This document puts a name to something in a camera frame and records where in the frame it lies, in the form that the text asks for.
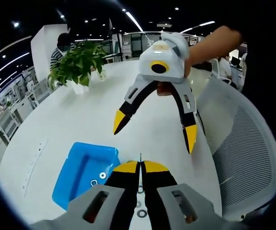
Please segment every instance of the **metal washer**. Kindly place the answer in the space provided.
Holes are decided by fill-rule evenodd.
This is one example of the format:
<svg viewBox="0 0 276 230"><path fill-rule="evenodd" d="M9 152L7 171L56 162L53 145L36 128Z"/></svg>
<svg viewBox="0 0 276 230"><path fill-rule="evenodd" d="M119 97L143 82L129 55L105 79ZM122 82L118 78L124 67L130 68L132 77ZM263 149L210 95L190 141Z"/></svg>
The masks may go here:
<svg viewBox="0 0 276 230"><path fill-rule="evenodd" d="M142 185L139 185L137 193L138 193L138 194L144 193Z"/></svg>
<svg viewBox="0 0 276 230"><path fill-rule="evenodd" d="M137 216L138 216L139 218L145 218L147 215L148 215L148 213L147 213L145 210L143 210L143 209L141 209L141 210L139 210L139 211L137 212Z"/></svg>
<svg viewBox="0 0 276 230"><path fill-rule="evenodd" d="M91 180L91 181L90 181L90 184L91 184L91 186L93 187L93 186L95 186L96 184L98 184L98 181L97 181L97 180Z"/></svg>
<svg viewBox="0 0 276 230"><path fill-rule="evenodd" d="M101 178L101 179L105 179L106 176L107 176L106 173L104 173L104 172L100 173L100 178Z"/></svg>
<svg viewBox="0 0 276 230"><path fill-rule="evenodd" d="M137 201L136 207L141 207L141 206L142 206L142 203L140 201Z"/></svg>

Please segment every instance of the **human hand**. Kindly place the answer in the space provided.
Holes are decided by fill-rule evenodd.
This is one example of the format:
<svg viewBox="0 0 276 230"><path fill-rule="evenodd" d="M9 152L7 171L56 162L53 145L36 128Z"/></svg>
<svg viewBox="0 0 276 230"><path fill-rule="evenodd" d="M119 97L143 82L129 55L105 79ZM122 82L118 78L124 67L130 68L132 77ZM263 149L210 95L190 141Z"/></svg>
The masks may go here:
<svg viewBox="0 0 276 230"><path fill-rule="evenodd" d="M189 76L191 69L191 64L189 60L185 61L185 70L184 70L184 78ZM171 85L167 82L158 82L157 85L157 95L159 96L169 96L171 95Z"/></svg>

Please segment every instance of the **green leaves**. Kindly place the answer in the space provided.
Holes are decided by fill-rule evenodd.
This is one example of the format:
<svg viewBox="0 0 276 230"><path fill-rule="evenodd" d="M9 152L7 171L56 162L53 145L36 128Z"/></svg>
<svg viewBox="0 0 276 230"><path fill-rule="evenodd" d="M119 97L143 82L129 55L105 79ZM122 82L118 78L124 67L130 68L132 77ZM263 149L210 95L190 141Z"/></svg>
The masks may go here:
<svg viewBox="0 0 276 230"><path fill-rule="evenodd" d="M82 75L80 77L80 84L85 85L85 86L89 86L89 74Z"/></svg>
<svg viewBox="0 0 276 230"><path fill-rule="evenodd" d="M102 72L102 65L99 65L97 69L98 69L99 73L101 73Z"/></svg>
<svg viewBox="0 0 276 230"><path fill-rule="evenodd" d="M104 56L102 47L93 42L83 41L77 44L74 50L68 51L52 68L48 76L49 87L53 89L55 81L67 85L70 80L88 86L91 67L101 73Z"/></svg>

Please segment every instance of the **white table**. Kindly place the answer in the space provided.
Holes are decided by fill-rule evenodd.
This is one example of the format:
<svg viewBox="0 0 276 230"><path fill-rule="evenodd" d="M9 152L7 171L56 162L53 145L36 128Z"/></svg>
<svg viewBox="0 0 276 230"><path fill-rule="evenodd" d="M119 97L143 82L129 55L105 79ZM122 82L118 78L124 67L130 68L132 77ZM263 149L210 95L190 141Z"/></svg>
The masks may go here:
<svg viewBox="0 0 276 230"><path fill-rule="evenodd" d="M75 95L70 87L57 89L17 130L0 165L0 185L14 209L28 223L54 219L65 212L51 196L71 146L80 141L118 148L121 162L139 160L142 153L142 160L162 163L179 184L187 183L205 196L221 215L217 173L201 126L190 156L173 97L158 97L154 92L114 136L115 113L134 82L138 62L107 64L105 69L105 81L92 76L90 91L83 95ZM35 148L46 140L24 197L21 187L26 169ZM150 229L142 225L150 223L135 213L131 229Z"/></svg>

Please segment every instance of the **mesh office chair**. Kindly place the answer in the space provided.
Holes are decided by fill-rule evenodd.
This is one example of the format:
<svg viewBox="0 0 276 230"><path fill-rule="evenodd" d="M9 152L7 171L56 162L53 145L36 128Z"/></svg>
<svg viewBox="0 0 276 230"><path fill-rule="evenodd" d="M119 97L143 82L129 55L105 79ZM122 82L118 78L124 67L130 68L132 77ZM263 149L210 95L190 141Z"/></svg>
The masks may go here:
<svg viewBox="0 0 276 230"><path fill-rule="evenodd" d="M216 78L197 109L218 174L223 217L239 220L276 193L276 141L255 106Z"/></svg>
<svg viewBox="0 0 276 230"><path fill-rule="evenodd" d="M36 105L39 105L42 101L44 101L45 98L47 98L51 94L51 91L47 86L47 80L44 79L38 84L34 85L32 87L32 92Z"/></svg>
<svg viewBox="0 0 276 230"><path fill-rule="evenodd" d="M210 76L211 77L216 77L220 80L226 80L226 81L228 81L227 84L230 85L232 83L231 79L224 78L220 75L220 68L219 68L218 60L217 59L211 59L210 62L211 62L211 68L212 68Z"/></svg>
<svg viewBox="0 0 276 230"><path fill-rule="evenodd" d="M19 123L16 121L10 110L7 108L0 116L0 127L7 141L10 141L14 133L19 127Z"/></svg>

